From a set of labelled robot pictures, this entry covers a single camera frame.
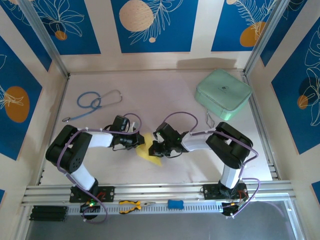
stethoscope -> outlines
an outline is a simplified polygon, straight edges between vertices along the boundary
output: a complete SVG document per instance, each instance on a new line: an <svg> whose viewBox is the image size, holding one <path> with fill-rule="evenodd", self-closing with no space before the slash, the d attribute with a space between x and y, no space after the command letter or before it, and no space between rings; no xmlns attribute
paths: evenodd
<svg viewBox="0 0 320 240"><path fill-rule="evenodd" d="M116 101L116 102L108 103L108 104L105 104L105 105L101 106L101 99L104 98L104 97L106 97L106 96L108 96L109 94L114 93L114 92L117 92L117 93L119 94L120 99L119 99L118 101ZM87 105L87 106L81 105L81 104L80 104L80 99L81 99L83 96L87 95L87 94L94 94L94 95L97 96L97 98L95 98L95 99L90 103L90 105ZM67 123L67 122L69 122L69 121L73 121L73 120L76 120L76 119L83 118L83 117L85 117L85 116L87 116L87 115L89 115L89 114L92 114L93 112L95 112L95 111L97 111L97 110L99 110L99 109L103 109L103 108L105 108L105 107L109 107L109 106L111 106L111 105L118 104L118 103L120 103L120 102L122 101L122 99L123 99L123 98L122 98L122 94L121 94L121 92L120 92L119 90L117 90L117 89L111 90L111 91L109 91L109 92L107 92L107 93L105 93L105 94L103 94L103 95L100 95L100 94L99 94L98 92L96 92L96 91L86 91L86 92L82 93L82 94L77 98L76 104L77 104L80 108L82 108L82 109L91 109L91 111L88 111L88 112L86 112L86 113L84 113L84 114L81 114L81 115L75 116L75 117L69 117L69 116L68 116L68 117L65 117L64 119L62 119L62 122L66 122L66 123Z"/></svg>

metal extrusion bar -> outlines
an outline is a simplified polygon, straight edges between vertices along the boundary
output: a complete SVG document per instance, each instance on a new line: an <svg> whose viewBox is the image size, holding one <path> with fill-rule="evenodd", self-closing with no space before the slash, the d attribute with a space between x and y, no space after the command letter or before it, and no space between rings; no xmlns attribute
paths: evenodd
<svg viewBox="0 0 320 240"><path fill-rule="evenodd" d="M246 84L248 84L249 86L252 86L251 80L248 75L243 74L242 79ZM275 171L276 176L272 176L272 178L274 177L274 178L280 180L281 176L278 173L278 168L277 168L277 163L275 161L274 151L272 150L272 146L269 143L269 138L268 138L267 132L265 130L266 129L265 125L264 125L262 118L261 118L261 113L260 113L258 105L257 105L256 94L254 92L252 93L251 97L249 98L249 104L250 104L250 108L253 113L254 121L257 126L257 130L258 130L260 139L261 139L263 151L267 157L267 161L269 163L273 164L273 167L274 167L274 171Z"/></svg>
<svg viewBox="0 0 320 240"><path fill-rule="evenodd" d="M120 211L128 211L132 206L105 204L108 215L118 215ZM184 203L183 209L169 209L167 203L154 204L143 207L139 211L133 211L130 214L195 214L195 213L222 213L223 206L219 202L196 202ZM103 207L86 215L104 215L106 211ZM80 206L72 205L68 208L68 216L82 215Z"/></svg>
<svg viewBox="0 0 320 240"><path fill-rule="evenodd" d="M50 137L49 137L47 149L50 146L50 144L52 142L52 139L54 138L55 129L57 127L57 121L58 121L58 118L59 118L59 115L60 115L60 111L61 111L62 105L64 103L64 99L65 99L65 96L66 96L68 85L69 85L69 81L68 80L69 80L69 78L67 79L67 81L65 82L65 84L63 86L63 91L62 91L62 95L61 95L61 98L60 98L60 101L59 101L59 106L58 106L58 108L56 110L56 113L55 113L55 119L54 119L54 122L53 122L53 125L52 125L52 130L50 131ZM40 165L40 168L39 168L40 170L39 170L37 178L36 178L37 185L41 184L42 174L45 171L44 170L45 169L45 164L46 164L46 158L45 158L45 156L43 156L43 159L42 159L42 162L41 162L41 165Z"/></svg>
<svg viewBox="0 0 320 240"><path fill-rule="evenodd" d="M165 204L168 199L183 200L185 203L225 202L221 200L205 200L201 193L203 184L216 182L185 183L185 184L119 184L115 186L114 202L130 199L132 201L150 201ZM252 195L257 183L246 182L247 191ZM23 206L48 205L71 206L79 203L70 203L71 185L28 186L22 199ZM262 181L255 201L280 201L295 198L290 181Z"/></svg>
<svg viewBox="0 0 320 240"><path fill-rule="evenodd" d="M256 61L260 58L260 54L264 50L266 44L268 43L272 33L274 32L279 20L282 17L283 12L288 6L291 0L275 0L277 1L276 6L274 7L262 33L256 42L253 51L244 67L244 74L247 76L252 71Z"/></svg>
<svg viewBox="0 0 320 240"><path fill-rule="evenodd" d="M68 71L63 61L61 60L60 54L52 41L49 33L47 32L45 26L43 25L40 17L38 16L36 10L34 9L32 3L29 0L18 0L18 5L24 14L25 18L30 23L33 31L39 38L43 47L49 54L50 58L55 61L57 67L61 71L61 73L67 78Z"/></svg>

aluminum frame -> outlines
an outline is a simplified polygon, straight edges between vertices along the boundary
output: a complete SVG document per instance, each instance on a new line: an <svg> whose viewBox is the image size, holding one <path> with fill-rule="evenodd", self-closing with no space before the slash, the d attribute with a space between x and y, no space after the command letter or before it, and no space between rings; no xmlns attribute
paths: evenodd
<svg viewBox="0 0 320 240"><path fill-rule="evenodd" d="M277 4L273 9L265 27L263 28L262 33L251 52L248 62L244 67L244 74L246 76L251 73L256 61L260 58L260 54L268 43L272 33L274 32L279 20L282 17L283 12L285 11L290 1L291 0L277 0Z"/></svg>
<svg viewBox="0 0 320 240"><path fill-rule="evenodd" d="M56 63L60 72L65 76L67 79L69 76L69 72L64 65L60 54L52 41L49 33L47 32L45 26L41 22L40 17L38 16L36 10L34 9L33 5L28 0L17 0L18 5L24 14L25 18L30 23L33 31L35 32L36 36L39 38L40 42L42 43L43 47L49 54L50 58Z"/></svg>
<svg viewBox="0 0 320 240"><path fill-rule="evenodd" d="M247 192L252 195L258 184L246 181ZM201 188L204 184L217 184L217 182L198 182L180 184L102 184L101 186L114 186L114 202L120 200L148 201L159 204L166 203L168 199L183 199L186 203L226 202L225 200L205 200ZM71 185L44 185L28 186L22 199L22 206L52 205L70 206L79 203L69 202ZM255 196L255 201L282 201L296 197L290 181L262 181L261 187Z"/></svg>

wall mural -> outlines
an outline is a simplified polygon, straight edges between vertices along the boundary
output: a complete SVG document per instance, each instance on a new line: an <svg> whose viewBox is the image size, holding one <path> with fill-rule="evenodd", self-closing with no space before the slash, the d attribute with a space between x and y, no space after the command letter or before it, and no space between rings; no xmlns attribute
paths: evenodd
<svg viewBox="0 0 320 240"><path fill-rule="evenodd" d="M299 154L320 144L320 18L272 86Z"/></svg>
<svg viewBox="0 0 320 240"><path fill-rule="evenodd" d="M32 0L31 3L61 55L101 53L84 0ZM43 47L16 0L0 0L0 4L40 59L37 52Z"/></svg>
<svg viewBox="0 0 320 240"><path fill-rule="evenodd" d="M4 197L5 197L5 190L0 189L0 206Z"/></svg>
<svg viewBox="0 0 320 240"><path fill-rule="evenodd" d="M268 64L269 60L277 50L282 39L284 39L285 35L287 34L291 25L296 20L297 16L299 15L301 9L304 7L306 2L307 0L291 0L289 2L284 13L282 14L282 18L275 27L269 41L267 42L266 46L264 47L260 55L264 66Z"/></svg>
<svg viewBox="0 0 320 240"><path fill-rule="evenodd" d="M277 0L225 0L212 52L251 51Z"/></svg>
<svg viewBox="0 0 320 240"><path fill-rule="evenodd" d="M318 202L320 204L320 181L314 182L311 185L312 185L314 194L315 194L315 196L318 199Z"/></svg>
<svg viewBox="0 0 320 240"><path fill-rule="evenodd" d="M190 52L198 0L111 4L122 53Z"/></svg>
<svg viewBox="0 0 320 240"><path fill-rule="evenodd" d="M37 56L43 67L48 71L51 65L51 58L37 35L31 28L28 20L25 18L21 9L15 0L0 0L0 5L9 16L15 27L23 36L24 40L29 44L30 48Z"/></svg>
<svg viewBox="0 0 320 240"><path fill-rule="evenodd" d="M0 154L17 160L42 87L0 37Z"/></svg>

orange circle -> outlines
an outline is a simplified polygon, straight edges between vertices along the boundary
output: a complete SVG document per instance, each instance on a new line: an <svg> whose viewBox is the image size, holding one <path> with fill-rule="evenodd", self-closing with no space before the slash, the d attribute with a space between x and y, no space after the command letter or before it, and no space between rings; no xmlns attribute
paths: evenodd
<svg viewBox="0 0 320 240"><path fill-rule="evenodd" d="M247 27L240 36L240 44L244 47L253 47L264 29L266 23L259 21L254 25Z"/></svg>
<svg viewBox="0 0 320 240"><path fill-rule="evenodd" d="M56 32L54 33L54 35L55 35L55 37L56 37L57 39L59 39L59 40L61 40L61 41L64 41L64 40L67 39L67 34L66 34L64 31L58 30L58 31L56 31Z"/></svg>
<svg viewBox="0 0 320 240"><path fill-rule="evenodd" d="M16 123L23 123L27 119L30 110L30 101L27 92L22 87L12 86L5 93L8 95L6 96L5 94L4 98L9 100L9 102L4 105L7 116Z"/></svg>
<svg viewBox="0 0 320 240"><path fill-rule="evenodd" d="M300 109L306 109L308 107L308 98L305 96L305 95L301 95L299 98L298 98L298 107Z"/></svg>

